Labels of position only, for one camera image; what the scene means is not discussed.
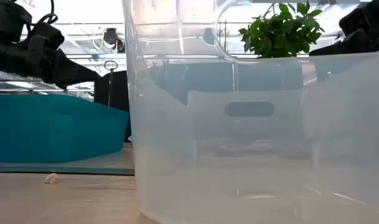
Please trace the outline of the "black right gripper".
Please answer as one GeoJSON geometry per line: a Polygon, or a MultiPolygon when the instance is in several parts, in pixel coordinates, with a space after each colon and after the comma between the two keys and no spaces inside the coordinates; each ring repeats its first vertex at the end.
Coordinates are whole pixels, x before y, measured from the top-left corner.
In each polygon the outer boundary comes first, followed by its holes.
{"type": "Polygon", "coordinates": [[[341,18],[345,39],[309,52],[309,56],[356,54],[379,51],[379,0],[361,2],[341,18]]]}

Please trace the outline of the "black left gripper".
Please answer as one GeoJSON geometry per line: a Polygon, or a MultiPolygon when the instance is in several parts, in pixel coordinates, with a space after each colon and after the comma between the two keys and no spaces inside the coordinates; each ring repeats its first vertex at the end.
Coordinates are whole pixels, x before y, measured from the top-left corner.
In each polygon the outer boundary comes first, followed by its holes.
{"type": "Polygon", "coordinates": [[[58,49],[64,40],[61,31],[48,23],[34,26],[26,38],[26,64],[31,76],[51,80],[62,89],[99,79],[97,72],[71,61],[58,49]]]}

